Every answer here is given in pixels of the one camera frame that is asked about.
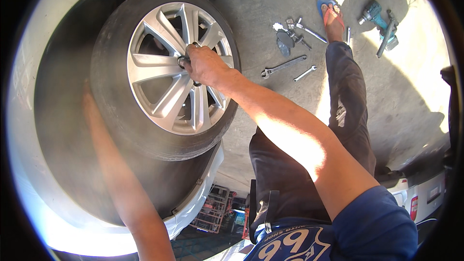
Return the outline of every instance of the flip-flop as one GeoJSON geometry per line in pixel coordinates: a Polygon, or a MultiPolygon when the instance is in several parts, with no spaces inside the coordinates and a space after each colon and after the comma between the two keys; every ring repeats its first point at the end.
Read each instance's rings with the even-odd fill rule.
{"type": "Polygon", "coordinates": [[[329,15],[329,12],[335,17],[336,20],[339,21],[339,23],[341,23],[341,26],[343,26],[343,30],[345,30],[345,24],[343,23],[343,20],[341,18],[338,17],[338,15],[335,13],[335,11],[333,11],[332,9],[328,8],[328,4],[329,3],[332,3],[333,6],[338,6],[338,8],[340,8],[340,6],[338,5],[338,3],[334,0],[317,0],[316,2],[316,6],[317,6],[317,10],[319,11],[319,14],[320,16],[322,17],[322,20],[324,21],[324,27],[326,26],[327,24],[327,19],[328,19],[328,15],[329,15]],[[322,15],[322,10],[321,10],[321,6],[323,4],[326,4],[327,5],[327,12],[322,15]]]}

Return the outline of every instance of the man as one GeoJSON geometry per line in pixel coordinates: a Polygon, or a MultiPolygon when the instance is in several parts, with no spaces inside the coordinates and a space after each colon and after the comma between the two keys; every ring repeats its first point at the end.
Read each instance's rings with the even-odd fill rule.
{"type": "MultiPolygon", "coordinates": [[[[374,179],[363,74],[342,42],[343,15],[321,5],[331,97],[329,126],[289,99],[227,67],[207,47],[188,46],[193,80],[235,100],[258,124],[250,142],[258,244],[246,260],[407,260],[417,229],[374,179]]],[[[84,114],[107,187],[141,260],[174,260],[166,228],[108,135],[87,88],[84,114]]]]}

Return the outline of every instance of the dark pants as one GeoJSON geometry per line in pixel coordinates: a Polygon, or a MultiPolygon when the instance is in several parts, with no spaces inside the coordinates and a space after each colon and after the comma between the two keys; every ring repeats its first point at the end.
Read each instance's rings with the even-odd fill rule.
{"type": "MultiPolygon", "coordinates": [[[[366,85],[353,53],[342,42],[329,44],[325,53],[330,89],[329,127],[346,150],[372,175],[375,156],[367,128],[366,85]]],[[[250,158],[256,175],[258,215],[255,223],[264,223],[270,190],[279,190],[273,219],[304,217],[330,221],[308,172],[280,150],[259,129],[250,142],[250,158]]]]}

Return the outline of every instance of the tail light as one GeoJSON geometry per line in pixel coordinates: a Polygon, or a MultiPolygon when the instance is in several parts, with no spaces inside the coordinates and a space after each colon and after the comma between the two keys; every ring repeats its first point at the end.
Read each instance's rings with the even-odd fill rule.
{"type": "Polygon", "coordinates": [[[416,220],[417,216],[417,205],[419,203],[419,196],[413,197],[411,200],[411,220],[416,220]]]}

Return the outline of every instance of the wheel spoke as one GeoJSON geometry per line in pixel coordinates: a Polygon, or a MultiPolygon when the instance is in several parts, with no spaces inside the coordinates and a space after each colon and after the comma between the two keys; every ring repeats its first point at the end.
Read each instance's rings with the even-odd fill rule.
{"type": "Polygon", "coordinates": [[[169,125],[171,128],[194,84],[188,74],[180,75],[173,79],[171,87],[169,87],[158,103],[154,105],[152,110],[154,117],[162,118],[165,125],[169,125]]]}
{"type": "Polygon", "coordinates": [[[146,54],[133,54],[128,61],[128,72],[131,83],[187,74],[175,57],[146,54]]]}
{"type": "Polygon", "coordinates": [[[222,55],[221,59],[224,61],[224,63],[233,68],[233,57],[231,55],[222,55]]]}
{"type": "Polygon", "coordinates": [[[206,89],[211,94],[212,98],[214,99],[216,104],[219,106],[219,108],[224,109],[225,108],[225,96],[213,87],[207,86],[206,89]]]}
{"type": "Polygon", "coordinates": [[[146,32],[156,37],[168,49],[171,56],[185,54],[187,45],[161,9],[148,13],[143,21],[146,32]]]}
{"type": "Polygon", "coordinates": [[[183,4],[179,11],[182,20],[182,38],[185,44],[192,44],[198,41],[198,9],[183,4]]]}
{"type": "Polygon", "coordinates": [[[224,37],[221,27],[217,22],[213,22],[208,26],[208,30],[205,35],[202,37],[202,41],[199,43],[201,46],[208,46],[210,49],[213,49],[215,45],[224,37]]]}
{"type": "Polygon", "coordinates": [[[199,133],[211,127],[209,118],[208,92],[206,86],[194,86],[192,97],[192,127],[199,133]]]}

